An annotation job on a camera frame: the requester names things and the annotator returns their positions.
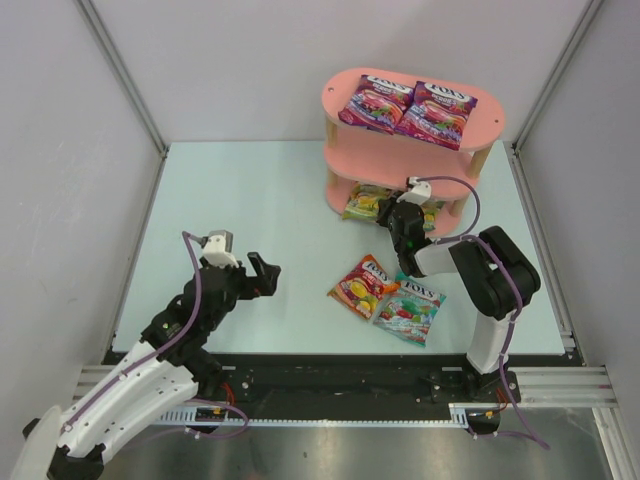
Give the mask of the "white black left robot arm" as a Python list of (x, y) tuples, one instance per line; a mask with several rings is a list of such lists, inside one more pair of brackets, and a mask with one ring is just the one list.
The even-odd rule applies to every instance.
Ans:
[(193, 277), (120, 362), (68, 409), (55, 405), (23, 429), (14, 479), (97, 479), (162, 414), (216, 391), (224, 375), (204, 345), (240, 301), (275, 294), (281, 269), (251, 252), (254, 272), (203, 257)]

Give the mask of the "green spring tea candy bag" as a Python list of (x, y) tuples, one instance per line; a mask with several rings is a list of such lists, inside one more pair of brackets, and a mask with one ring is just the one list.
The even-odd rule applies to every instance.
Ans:
[(434, 200), (427, 201), (421, 206), (424, 218), (423, 230), (425, 232), (432, 232), (435, 230), (437, 216), (445, 205), (445, 201)]

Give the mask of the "purple berries candy bag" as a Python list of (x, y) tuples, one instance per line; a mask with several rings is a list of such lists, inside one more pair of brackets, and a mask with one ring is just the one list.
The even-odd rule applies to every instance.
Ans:
[(413, 101), (395, 133), (458, 151), (478, 100), (442, 85), (417, 81)]
[(393, 135), (413, 97), (413, 87), (363, 74), (338, 118), (351, 126)]

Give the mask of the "orange fruits candy bag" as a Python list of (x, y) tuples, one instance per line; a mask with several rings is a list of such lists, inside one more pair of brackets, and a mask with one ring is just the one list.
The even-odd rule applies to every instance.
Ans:
[(383, 298), (399, 288), (377, 259), (364, 256), (329, 292), (338, 301), (364, 320), (370, 320)]

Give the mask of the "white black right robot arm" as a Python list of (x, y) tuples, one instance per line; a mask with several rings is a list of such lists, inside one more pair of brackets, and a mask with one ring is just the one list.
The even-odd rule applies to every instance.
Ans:
[(472, 390), (499, 384), (513, 403), (508, 351), (518, 316), (541, 288), (533, 264), (500, 226), (436, 243), (425, 236), (421, 207), (396, 197), (380, 202), (376, 223), (389, 231), (404, 275), (414, 279), (443, 273), (459, 276), (477, 312), (466, 352)]

